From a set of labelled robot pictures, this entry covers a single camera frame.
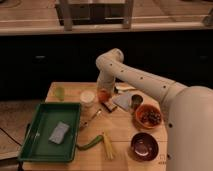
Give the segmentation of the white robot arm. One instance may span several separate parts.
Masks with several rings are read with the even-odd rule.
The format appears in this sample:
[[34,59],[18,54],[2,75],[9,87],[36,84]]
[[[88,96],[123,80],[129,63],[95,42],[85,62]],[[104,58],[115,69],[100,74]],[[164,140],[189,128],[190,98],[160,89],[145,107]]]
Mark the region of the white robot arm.
[[167,117],[166,171],[213,171],[213,89],[186,86],[123,63],[111,49],[96,59],[97,85],[111,92],[120,79],[155,99]]

